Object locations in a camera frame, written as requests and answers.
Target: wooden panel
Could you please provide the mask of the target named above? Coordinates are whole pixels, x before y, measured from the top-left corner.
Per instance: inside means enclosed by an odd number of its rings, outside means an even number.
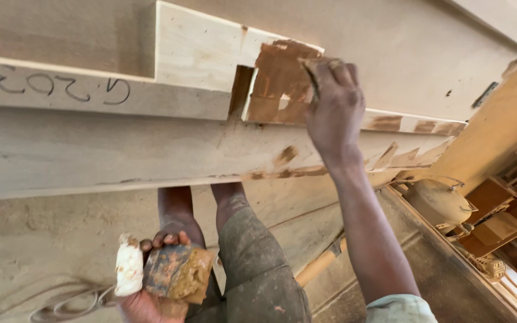
[[[226,120],[230,93],[0,57],[0,106]]]
[[[254,67],[263,46],[288,39],[157,1],[155,80],[157,83],[230,92],[237,65]],[[320,54],[324,52],[314,45],[294,40],[290,43],[312,48]]]
[[[469,120],[517,58],[517,46],[439,0],[169,1],[356,63],[374,109]],[[153,0],[0,1],[0,56],[152,77],[155,12]]]
[[[517,7],[509,0],[446,0],[517,43]]]
[[[499,212],[476,226],[472,234],[484,245],[490,246],[517,232],[517,220],[507,212]]]
[[[475,224],[512,197],[512,192],[498,183],[491,179],[485,180],[484,183],[480,184],[466,196],[466,199],[478,208],[478,211],[472,212],[472,215],[466,222]]]
[[[517,199],[514,199],[510,202],[510,207],[507,209],[507,212],[517,219]],[[484,245],[484,243],[482,243],[482,241],[480,241],[475,234],[465,236],[464,238],[459,239],[458,241],[466,250],[468,250],[475,257],[482,257],[505,245],[506,243],[512,241],[516,237],[517,232],[490,246]]]
[[[367,132],[367,171],[424,168],[451,137]],[[314,176],[306,129],[0,108],[0,198]]]

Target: person's right hand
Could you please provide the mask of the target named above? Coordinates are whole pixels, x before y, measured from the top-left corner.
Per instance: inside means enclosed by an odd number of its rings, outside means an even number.
[[[331,173],[349,165],[361,167],[357,142],[366,102],[356,66],[324,57],[303,63],[317,91],[306,111],[314,147]]]

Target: shirt sleeve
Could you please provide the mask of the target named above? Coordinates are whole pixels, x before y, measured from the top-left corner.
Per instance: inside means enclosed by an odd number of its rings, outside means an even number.
[[[367,323],[437,323],[428,303],[415,295],[378,298],[366,307]]]

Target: gray shorts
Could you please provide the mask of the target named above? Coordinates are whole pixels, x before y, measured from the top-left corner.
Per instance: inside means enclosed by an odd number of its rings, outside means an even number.
[[[187,322],[312,322],[305,291],[252,209],[242,209],[226,222],[219,247],[225,295],[213,299],[216,294],[208,292],[202,305],[191,305]]]

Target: hand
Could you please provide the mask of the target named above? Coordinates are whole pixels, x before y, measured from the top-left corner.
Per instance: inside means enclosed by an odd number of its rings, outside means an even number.
[[[191,240],[185,231],[181,231],[179,234],[167,234],[167,232],[159,231],[152,241],[145,239],[140,242],[144,262],[147,261],[151,248],[161,248],[166,244],[191,244]],[[174,323],[184,322],[188,303],[157,297],[146,290],[140,290],[119,302],[119,308],[125,322]]]
[[[306,126],[329,172],[347,165],[363,166],[358,136],[366,102],[354,64],[339,59],[303,61],[316,93],[306,111]]]

